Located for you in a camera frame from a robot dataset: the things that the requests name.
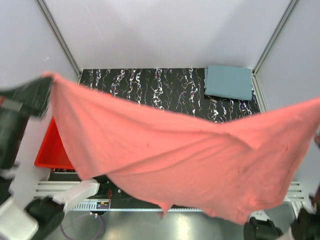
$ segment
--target wire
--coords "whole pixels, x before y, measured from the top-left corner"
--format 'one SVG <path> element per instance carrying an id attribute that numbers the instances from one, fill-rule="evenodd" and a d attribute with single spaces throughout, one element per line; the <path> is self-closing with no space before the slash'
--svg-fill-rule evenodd
<path id="1" fill-rule="evenodd" d="M 85 217 L 85 216 L 87 216 L 87 215 L 91 215 L 91 216 L 92 216 L 93 213 L 90 212 L 90 213 L 83 214 L 83 215 L 77 217 L 73 222 L 76 222 L 76 221 L 82 219 L 83 217 Z M 103 231 L 103 228 L 104 228 L 104 220 L 103 220 L 103 218 L 102 218 L 100 215 L 98 215 L 97 213 L 94 214 L 94 216 L 95 216 L 95 218 L 98 218 L 98 219 L 99 219 L 99 221 L 100 221 L 100 226 L 99 226 L 99 230 L 98 230 L 98 232 L 96 233 L 96 235 L 95 235 L 93 238 L 91 238 L 90 240 L 95 240 L 95 239 L 97 239 L 97 237 L 99 237 L 99 236 L 101 235 L 101 233 L 102 233 L 102 231 Z M 66 239 L 68 239 L 68 240 L 74 240 L 73 238 L 69 237 L 69 236 L 66 234 L 64 228 L 62 227 L 62 224 L 60 224 L 60 230 L 61 230 L 62 235 L 63 235 Z"/>

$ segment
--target metal floor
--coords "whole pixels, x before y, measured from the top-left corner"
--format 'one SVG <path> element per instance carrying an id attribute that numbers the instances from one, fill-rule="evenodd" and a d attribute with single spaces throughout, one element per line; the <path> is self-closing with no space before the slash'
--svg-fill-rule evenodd
<path id="1" fill-rule="evenodd" d="M 285 233 L 295 214 L 288 202 L 266 210 L 276 227 Z M 71 211 L 63 220 L 68 226 L 83 211 Z M 168 212 L 161 219 L 157 212 L 110 211 L 102 216 L 104 230 L 97 240 L 243 240 L 243 225 L 220 218 L 211 218 L 202 212 Z M 90 240 L 98 232 L 100 222 L 85 216 L 65 229 L 74 240 Z M 65 240 L 58 228 L 47 240 Z"/>

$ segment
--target wrinkle in cloth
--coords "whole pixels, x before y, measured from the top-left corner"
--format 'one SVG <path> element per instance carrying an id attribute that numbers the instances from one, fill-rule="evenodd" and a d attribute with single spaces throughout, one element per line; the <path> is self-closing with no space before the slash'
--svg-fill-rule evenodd
<path id="1" fill-rule="evenodd" d="M 280 205 L 320 124 L 320 97 L 219 124 L 138 105 L 54 74 L 53 117 L 83 180 L 243 224 Z"/>

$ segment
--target pink cloth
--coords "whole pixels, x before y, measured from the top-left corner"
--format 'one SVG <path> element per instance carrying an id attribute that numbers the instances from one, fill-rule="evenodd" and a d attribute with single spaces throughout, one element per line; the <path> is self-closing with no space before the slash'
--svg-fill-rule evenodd
<path id="1" fill-rule="evenodd" d="M 320 97 L 216 124 L 138 105 L 54 76 L 53 116 L 82 179 L 243 224 L 281 204 L 320 124 Z"/>

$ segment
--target gray wall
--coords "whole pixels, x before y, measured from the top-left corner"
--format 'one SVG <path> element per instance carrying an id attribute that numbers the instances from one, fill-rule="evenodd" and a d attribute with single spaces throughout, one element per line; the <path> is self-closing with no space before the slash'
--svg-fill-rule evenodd
<path id="1" fill-rule="evenodd" d="M 3 0 L 0 7 L 0 87 L 10 87 L 38 77 L 44 71 L 58 72 L 76 80 L 69 62 L 34 0 Z M 16 161 L 20 163 L 11 189 L 24 206 L 34 195 L 37 182 L 49 170 L 34 166 L 40 145 L 52 118 L 28 122 Z"/>
<path id="2" fill-rule="evenodd" d="M 269 110 L 320 96 L 320 1 L 301 0 L 275 43 L 258 81 Z M 311 147 L 296 179 L 305 194 L 320 181 L 320 151 Z"/>
<path id="3" fill-rule="evenodd" d="M 46 0 L 78 65 L 252 68 L 290 0 Z"/>

